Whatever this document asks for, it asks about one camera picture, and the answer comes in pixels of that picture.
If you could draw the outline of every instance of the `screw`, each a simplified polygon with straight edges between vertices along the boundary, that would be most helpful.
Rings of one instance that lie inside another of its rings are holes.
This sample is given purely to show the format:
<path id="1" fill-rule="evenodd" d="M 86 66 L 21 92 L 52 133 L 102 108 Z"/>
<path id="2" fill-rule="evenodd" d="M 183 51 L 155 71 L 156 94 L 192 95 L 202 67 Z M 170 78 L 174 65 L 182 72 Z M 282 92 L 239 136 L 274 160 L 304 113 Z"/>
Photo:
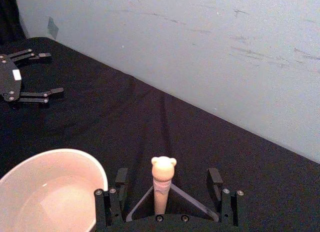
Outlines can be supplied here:
<path id="1" fill-rule="evenodd" d="M 101 195 L 101 194 L 102 194 L 102 190 L 100 190 L 100 189 L 97 190 L 97 191 L 95 192 L 95 194 L 96 194 L 96 195 Z"/>
<path id="2" fill-rule="evenodd" d="M 188 221 L 189 221 L 188 215 L 182 215 L 182 216 L 181 216 L 181 220 L 182 220 L 183 222 L 188 222 Z"/>
<path id="3" fill-rule="evenodd" d="M 164 220 L 164 217 L 162 215 L 157 215 L 155 217 L 155 220 L 158 221 L 158 222 L 162 222 Z"/>
<path id="4" fill-rule="evenodd" d="M 243 192 L 243 191 L 241 191 L 241 190 L 238 190 L 237 192 L 236 192 L 238 195 L 240 195 L 240 196 L 243 196 L 245 193 Z"/>
<path id="5" fill-rule="evenodd" d="M 224 193 L 230 193 L 230 190 L 228 190 L 227 188 L 224 188 L 222 191 L 223 191 Z"/>

